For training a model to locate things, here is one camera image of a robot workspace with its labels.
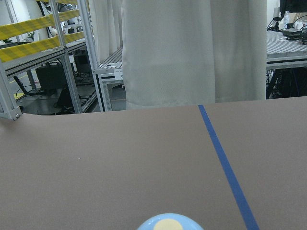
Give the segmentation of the aluminium frame rack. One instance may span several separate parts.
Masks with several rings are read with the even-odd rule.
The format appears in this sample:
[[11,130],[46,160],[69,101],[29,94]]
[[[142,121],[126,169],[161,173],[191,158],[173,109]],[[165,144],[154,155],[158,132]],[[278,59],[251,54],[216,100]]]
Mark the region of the aluminium frame rack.
[[0,26],[0,116],[111,111],[123,84],[119,3],[111,0],[3,0],[35,15]]

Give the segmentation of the white curtain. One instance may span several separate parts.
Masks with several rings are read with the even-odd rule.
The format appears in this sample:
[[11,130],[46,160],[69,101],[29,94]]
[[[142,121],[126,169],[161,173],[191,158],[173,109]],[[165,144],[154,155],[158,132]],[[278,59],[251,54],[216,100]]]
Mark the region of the white curtain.
[[127,109],[265,99],[266,1],[92,0],[96,56],[122,48]]

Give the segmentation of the blue tape grid lines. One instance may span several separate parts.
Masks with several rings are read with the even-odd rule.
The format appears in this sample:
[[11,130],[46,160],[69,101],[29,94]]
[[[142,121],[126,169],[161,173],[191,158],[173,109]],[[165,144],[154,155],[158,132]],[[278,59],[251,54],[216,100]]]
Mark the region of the blue tape grid lines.
[[241,217],[245,223],[247,230],[259,230],[258,223],[253,215],[253,212],[249,206],[249,203],[245,197],[245,194],[237,180],[237,177],[232,169],[232,166],[227,158],[227,155],[223,149],[223,146],[216,134],[216,131],[211,123],[211,120],[206,112],[204,105],[198,105],[200,114],[202,116],[203,122],[207,128],[208,134],[212,141],[213,147],[215,149],[216,155],[219,159],[221,167],[227,178],[228,184],[231,188],[232,194],[235,198],[237,207],[240,211]]

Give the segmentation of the brown paper table cover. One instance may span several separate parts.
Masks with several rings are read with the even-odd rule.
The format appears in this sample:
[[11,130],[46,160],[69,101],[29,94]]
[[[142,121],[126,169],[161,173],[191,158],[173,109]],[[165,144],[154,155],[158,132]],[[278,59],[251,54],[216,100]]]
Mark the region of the brown paper table cover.
[[[260,230],[307,227],[305,97],[204,106]],[[3,230],[247,230],[198,105],[0,121]]]

